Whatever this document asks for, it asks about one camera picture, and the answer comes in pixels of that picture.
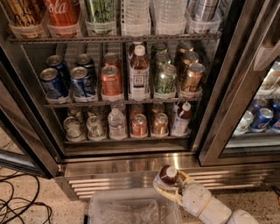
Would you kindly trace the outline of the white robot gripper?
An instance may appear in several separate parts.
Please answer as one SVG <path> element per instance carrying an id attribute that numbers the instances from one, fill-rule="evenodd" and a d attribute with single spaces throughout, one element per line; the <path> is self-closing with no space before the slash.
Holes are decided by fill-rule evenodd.
<path id="1" fill-rule="evenodd" d="M 166 197 L 168 200 L 176 202 L 190 214 L 198 217 L 203 209 L 207 206 L 212 194 L 202 184 L 194 183 L 194 179 L 183 171 L 178 171 L 178 182 L 186 188 L 179 194 L 177 188 L 163 188 L 156 186 L 158 193 Z"/>

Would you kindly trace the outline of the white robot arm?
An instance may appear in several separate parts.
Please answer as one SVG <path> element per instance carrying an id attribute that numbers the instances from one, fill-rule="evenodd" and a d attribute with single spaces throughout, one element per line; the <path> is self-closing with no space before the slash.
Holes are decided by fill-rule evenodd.
<path id="1" fill-rule="evenodd" d="M 165 165 L 153 180 L 154 188 L 204 224 L 259 224 L 247 211 L 232 211 L 201 183 L 174 166 Z"/>

